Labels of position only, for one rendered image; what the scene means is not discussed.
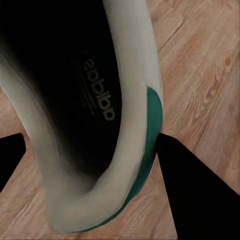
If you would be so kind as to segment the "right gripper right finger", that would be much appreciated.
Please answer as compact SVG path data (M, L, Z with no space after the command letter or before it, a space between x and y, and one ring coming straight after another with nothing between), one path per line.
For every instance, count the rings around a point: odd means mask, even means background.
M240 240L240 195L170 135L157 155L178 240Z

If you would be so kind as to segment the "gym shoe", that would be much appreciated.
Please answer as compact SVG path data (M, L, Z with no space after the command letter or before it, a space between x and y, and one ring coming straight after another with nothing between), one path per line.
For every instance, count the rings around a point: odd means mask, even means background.
M52 230L103 226L144 188L164 107L146 0L0 0L0 86L30 137Z

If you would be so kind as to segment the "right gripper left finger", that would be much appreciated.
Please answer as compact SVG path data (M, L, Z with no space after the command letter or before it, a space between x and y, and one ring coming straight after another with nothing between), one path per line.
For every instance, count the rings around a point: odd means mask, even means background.
M0 193L26 153L22 133L0 138Z

